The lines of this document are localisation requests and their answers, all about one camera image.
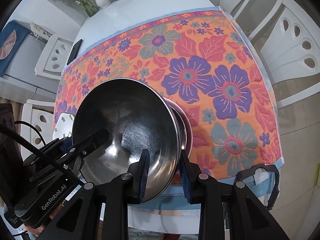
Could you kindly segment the white refrigerator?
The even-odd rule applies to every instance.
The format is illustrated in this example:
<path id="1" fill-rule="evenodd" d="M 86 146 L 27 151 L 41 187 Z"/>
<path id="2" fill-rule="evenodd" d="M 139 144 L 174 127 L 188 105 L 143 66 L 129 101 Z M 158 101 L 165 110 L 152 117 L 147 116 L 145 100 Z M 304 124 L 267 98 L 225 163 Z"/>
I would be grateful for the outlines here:
<path id="1" fill-rule="evenodd" d="M 28 35 L 1 77 L 1 97 L 21 104 L 28 99 L 54 102 L 59 82 L 35 75 L 45 43 Z"/>

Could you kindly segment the blue fridge cover cloth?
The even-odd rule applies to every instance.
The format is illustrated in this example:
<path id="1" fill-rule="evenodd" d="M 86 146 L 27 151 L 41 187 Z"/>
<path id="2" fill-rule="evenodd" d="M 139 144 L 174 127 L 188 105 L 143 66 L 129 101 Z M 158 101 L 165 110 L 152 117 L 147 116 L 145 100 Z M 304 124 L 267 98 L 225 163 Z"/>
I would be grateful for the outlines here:
<path id="1" fill-rule="evenodd" d="M 10 21 L 1 31 L 0 77 L 3 77 L 30 30 L 16 20 Z"/>

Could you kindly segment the white ribbed flower vase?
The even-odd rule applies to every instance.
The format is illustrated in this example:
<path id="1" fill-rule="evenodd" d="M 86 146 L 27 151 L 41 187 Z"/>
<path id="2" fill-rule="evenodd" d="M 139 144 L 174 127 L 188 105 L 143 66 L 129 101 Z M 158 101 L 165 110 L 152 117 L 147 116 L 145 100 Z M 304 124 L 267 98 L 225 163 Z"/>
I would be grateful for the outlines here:
<path id="1" fill-rule="evenodd" d="M 95 2 L 97 6 L 100 7 L 101 9 L 104 9 L 111 4 L 109 0 L 95 0 Z"/>

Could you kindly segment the pink cartoon bowl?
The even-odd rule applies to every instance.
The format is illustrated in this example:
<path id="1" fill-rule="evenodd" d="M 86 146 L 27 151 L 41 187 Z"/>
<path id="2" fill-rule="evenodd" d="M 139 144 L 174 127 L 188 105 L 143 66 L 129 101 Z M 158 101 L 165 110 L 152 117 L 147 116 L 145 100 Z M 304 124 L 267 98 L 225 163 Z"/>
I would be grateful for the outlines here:
<path id="1" fill-rule="evenodd" d="M 178 113 L 181 115 L 181 117 L 183 119 L 183 122 L 184 122 L 185 128 L 186 128 L 186 132 L 187 132 L 187 145 L 186 145 L 185 152 L 186 152 L 187 156 L 189 157 L 189 155 L 191 154 L 192 146 L 193 146 L 193 132 L 192 132 L 190 121 L 189 121 L 186 113 L 184 112 L 184 110 L 177 103 L 175 103 L 169 99 L 164 99 L 164 100 L 166 101 L 166 103 L 170 107 L 174 107 L 174 109 L 176 109 L 176 111 L 178 111 Z"/>

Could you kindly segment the white chair right near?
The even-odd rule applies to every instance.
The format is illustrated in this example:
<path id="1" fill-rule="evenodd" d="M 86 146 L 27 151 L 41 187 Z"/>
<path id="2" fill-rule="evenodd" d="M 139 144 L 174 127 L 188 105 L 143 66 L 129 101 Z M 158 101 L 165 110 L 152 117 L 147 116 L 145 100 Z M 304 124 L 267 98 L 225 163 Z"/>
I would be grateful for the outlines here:
<path id="1" fill-rule="evenodd" d="M 319 26 L 294 0 L 277 0 L 248 39 L 256 44 L 274 26 L 259 52 L 272 85 L 319 74 Z"/>

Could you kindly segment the black clamp on table edge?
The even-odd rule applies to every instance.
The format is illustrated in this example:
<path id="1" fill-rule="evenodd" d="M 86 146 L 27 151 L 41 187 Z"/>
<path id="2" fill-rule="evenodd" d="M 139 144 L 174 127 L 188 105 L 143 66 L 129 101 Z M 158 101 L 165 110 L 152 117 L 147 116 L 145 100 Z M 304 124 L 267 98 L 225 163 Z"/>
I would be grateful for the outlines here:
<path id="1" fill-rule="evenodd" d="M 238 172 L 234 184 L 244 183 L 255 194 L 262 198 L 262 203 L 270 211 L 279 196 L 280 174 L 276 165 L 259 164 Z"/>

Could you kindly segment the white green-flower plate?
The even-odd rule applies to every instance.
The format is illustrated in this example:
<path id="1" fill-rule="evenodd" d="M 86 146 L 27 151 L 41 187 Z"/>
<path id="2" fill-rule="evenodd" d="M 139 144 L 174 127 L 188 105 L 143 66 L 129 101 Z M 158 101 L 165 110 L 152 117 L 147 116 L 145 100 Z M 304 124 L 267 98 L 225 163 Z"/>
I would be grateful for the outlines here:
<path id="1" fill-rule="evenodd" d="M 61 113 L 53 130 L 53 139 L 63 139 L 72 136 L 72 128 L 75 116 L 69 113 Z"/>

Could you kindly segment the red steel bowl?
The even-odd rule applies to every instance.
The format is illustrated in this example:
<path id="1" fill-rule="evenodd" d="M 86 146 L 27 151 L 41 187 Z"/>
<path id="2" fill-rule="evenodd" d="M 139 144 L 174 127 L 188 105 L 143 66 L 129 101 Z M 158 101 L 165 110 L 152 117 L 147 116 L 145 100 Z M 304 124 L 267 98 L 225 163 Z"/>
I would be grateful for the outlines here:
<path id="1" fill-rule="evenodd" d="M 180 130 L 181 149 L 185 150 L 186 145 L 187 145 L 187 132 L 186 132 L 185 124 L 183 122 L 181 115 L 178 113 L 178 111 L 176 111 L 176 109 L 174 109 L 174 107 L 170 107 L 170 108 L 172 109 L 172 111 L 177 119 L 178 127 Z"/>

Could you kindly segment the white chair left far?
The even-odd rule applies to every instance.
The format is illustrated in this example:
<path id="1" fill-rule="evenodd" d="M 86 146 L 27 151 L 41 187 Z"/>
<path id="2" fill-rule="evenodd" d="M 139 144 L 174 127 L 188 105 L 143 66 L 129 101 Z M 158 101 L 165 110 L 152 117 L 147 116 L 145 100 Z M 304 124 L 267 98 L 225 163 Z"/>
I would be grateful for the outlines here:
<path id="1" fill-rule="evenodd" d="M 72 49 L 72 41 L 52 35 L 46 43 L 35 66 L 35 75 L 60 80 Z"/>

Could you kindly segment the black smartphone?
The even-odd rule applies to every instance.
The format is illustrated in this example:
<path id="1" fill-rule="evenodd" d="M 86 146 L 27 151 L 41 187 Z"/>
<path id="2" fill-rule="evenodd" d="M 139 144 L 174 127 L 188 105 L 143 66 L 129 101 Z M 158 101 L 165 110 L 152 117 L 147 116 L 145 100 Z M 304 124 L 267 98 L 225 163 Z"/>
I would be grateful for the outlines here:
<path id="1" fill-rule="evenodd" d="M 82 45 L 82 42 L 83 40 L 80 39 L 78 42 L 76 42 L 72 49 L 71 49 L 71 52 L 70 52 L 70 55 L 69 55 L 69 58 L 67 60 L 67 65 L 69 65 L 74 59 L 76 59 L 77 55 L 78 55 L 78 52 L 79 52 L 79 49 Z"/>

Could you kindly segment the orange floral tablecloth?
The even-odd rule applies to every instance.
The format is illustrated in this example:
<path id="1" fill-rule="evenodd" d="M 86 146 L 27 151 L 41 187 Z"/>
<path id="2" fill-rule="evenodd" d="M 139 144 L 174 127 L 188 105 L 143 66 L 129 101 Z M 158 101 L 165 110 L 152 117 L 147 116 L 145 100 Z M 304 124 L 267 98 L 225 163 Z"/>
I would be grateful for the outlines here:
<path id="1" fill-rule="evenodd" d="M 54 119 L 75 114 L 100 83 L 128 77 L 186 113 L 192 161 L 217 179 L 257 164 L 284 164 L 276 100 L 262 62 L 221 7 L 140 22 L 88 47 L 66 66 Z"/>

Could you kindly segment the white chair left near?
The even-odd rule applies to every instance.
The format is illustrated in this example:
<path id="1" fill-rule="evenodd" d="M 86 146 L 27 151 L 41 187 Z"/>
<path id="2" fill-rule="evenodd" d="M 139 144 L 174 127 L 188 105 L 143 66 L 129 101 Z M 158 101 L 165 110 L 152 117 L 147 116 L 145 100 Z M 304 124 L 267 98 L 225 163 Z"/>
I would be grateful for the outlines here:
<path id="1" fill-rule="evenodd" d="M 36 148 L 49 143 L 53 137 L 54 102 L 27 100 L 23 105 L 21 120 L 33 126 L 20 124 L 20 135 Z"/>

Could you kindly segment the blue steel bowl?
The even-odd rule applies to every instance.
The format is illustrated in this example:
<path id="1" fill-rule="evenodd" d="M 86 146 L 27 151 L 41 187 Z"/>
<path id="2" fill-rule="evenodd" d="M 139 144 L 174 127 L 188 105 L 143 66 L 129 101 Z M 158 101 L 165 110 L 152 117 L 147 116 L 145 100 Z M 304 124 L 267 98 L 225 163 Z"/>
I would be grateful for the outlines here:
<path id="1" fill-rule="evenodd" d="M 80 172 L 87 182 L 101 185 L 125 173 L 141 153 L 150 153 L 143 202 L 157 198 L 172 182 L 181 151 L 182 132 L 172 108 L 148 85 L 128 78 L 105 81 L 82 100 L 73 121 L 77 144 L 97 131 L 103 144 L 86 154 Z"/>

